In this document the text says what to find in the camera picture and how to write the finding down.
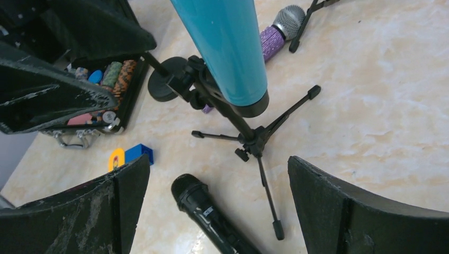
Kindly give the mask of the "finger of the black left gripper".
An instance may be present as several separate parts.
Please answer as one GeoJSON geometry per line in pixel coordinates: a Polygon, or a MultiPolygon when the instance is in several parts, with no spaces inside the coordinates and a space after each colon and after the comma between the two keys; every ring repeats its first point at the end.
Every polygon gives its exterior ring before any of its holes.
{"type": "Polygon", "coordinates": [[[76,58],[89,60],[134,55],[156,48],[153,35],[118,1],[47,1],[46,24],[76,58]]]}
{"type": "Polygon", "coordinates": [[[117,104],[100,86],[1,43],[1,132],[39,131],[117,104]]]}

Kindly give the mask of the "black tripod microphone stand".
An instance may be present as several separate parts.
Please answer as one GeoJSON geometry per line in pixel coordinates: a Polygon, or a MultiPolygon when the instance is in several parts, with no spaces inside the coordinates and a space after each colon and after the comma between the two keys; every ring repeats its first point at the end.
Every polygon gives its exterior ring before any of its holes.
{"type": "Polygon", "coordinates": [[[237,149],[235,151],[236,155],[240,159],[243,161],[248,161],[250,155],[257,159],[262,185],[265,188],[268,202],[270,204],[274,232],[278,240],[283,240],[284,231],[282,223],[277,217],[262,163],[263,151],[268,140],[278,130],[278,128],[301,105],[314,99],[321,92],[321,87],[319,85],[314,85],[310,90],[308,90],[306,96],[296,102],[267,127],[259,126],[258,128],[253,129],[240,115],[235,112],[230,103],[224,99],[220,88],[209,72],[203,59],[197,56],[189,57],[184,68],[183,75],[181,77],[172,75],[166,85],[171,88],[172,91],[178,95],[178,97],[188,103],[195,104],[200,100],[203,100],[206,104],[212,105],[238,130],[239,134],[236,137],[223,134],[210,134],[200,131],[193,131],[192,136],[196,138],[215,138],[238,141],[243,146],[241,149],[237,149]]]}

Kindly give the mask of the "teal blue microphone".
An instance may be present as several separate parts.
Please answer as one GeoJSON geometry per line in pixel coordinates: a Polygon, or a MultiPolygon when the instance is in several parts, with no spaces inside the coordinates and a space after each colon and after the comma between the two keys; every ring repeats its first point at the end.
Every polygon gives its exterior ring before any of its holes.
{"type": "Polygon", "coordinates": [[[225,100],[242,117],[268,107],[254,1],[172,1],[225,100]]]}

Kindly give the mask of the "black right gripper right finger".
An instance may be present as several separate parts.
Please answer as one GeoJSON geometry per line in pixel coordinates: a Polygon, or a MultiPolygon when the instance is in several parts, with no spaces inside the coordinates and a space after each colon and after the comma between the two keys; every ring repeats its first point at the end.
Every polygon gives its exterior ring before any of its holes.
{"type": "Polygon", "coordinates": [[[448,253],[448,213],[371,193],[291,156],[288,174],[308,253],[448,253]]]}

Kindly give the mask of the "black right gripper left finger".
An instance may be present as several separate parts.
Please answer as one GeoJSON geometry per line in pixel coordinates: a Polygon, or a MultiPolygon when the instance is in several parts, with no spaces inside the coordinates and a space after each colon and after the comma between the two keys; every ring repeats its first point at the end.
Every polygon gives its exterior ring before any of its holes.
{"type": "Polygon", "coordinates": [[[149,175],[142,155],[61,193],[1,209],[1,253],[129,253],[149,175]]]}

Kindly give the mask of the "purple glitter microphone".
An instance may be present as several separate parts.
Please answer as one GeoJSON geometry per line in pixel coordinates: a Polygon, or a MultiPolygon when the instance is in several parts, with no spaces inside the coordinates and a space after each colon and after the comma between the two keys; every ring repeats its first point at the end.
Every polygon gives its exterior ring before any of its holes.
{"type": "Polygon", "coordinates": [[[232,64],[246,63],[251,67],[256,67],[251,74],[262,74],[262,78],[257,81],[266,80],[266,71],[262,69],[262,60],[267,62],[277,54],[284,44],[293,39],[298,32],[303,19],[304,10],[297,5],[289,5],[281,9],[273,24],[264,29],[259,38],[261,46],[256,45],[255,32],[245,35],[243,32],[235,33],[235,38],[231,39],[238,56],[231,58],[232,64]]]}

